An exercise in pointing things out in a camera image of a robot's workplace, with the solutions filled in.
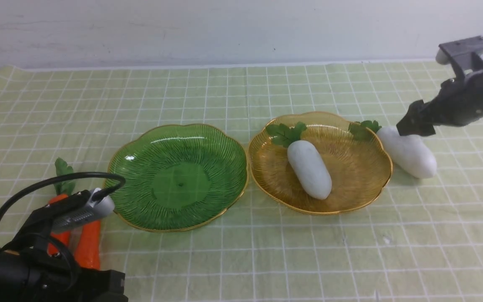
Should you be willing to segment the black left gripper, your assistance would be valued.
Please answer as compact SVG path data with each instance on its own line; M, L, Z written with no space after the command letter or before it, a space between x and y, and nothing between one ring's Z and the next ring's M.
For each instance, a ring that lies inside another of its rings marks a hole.
M56 213L35 210L11 241L11 283L17 302L126 302L125 274L83 269L51 235Z

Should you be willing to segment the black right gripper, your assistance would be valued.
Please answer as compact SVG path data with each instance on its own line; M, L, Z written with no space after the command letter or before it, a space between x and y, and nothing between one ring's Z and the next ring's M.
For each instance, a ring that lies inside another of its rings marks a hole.
M463 127L483 118L483 70L442 88L430 102L412 102L396 124L400 136L432 136L435 126Z

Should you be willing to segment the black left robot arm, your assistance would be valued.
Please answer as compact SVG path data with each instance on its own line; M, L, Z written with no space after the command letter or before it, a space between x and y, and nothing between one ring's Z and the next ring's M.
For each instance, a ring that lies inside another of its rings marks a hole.
M0 248L0 302L128 301L124 273L82 267L51 229L28 219Z

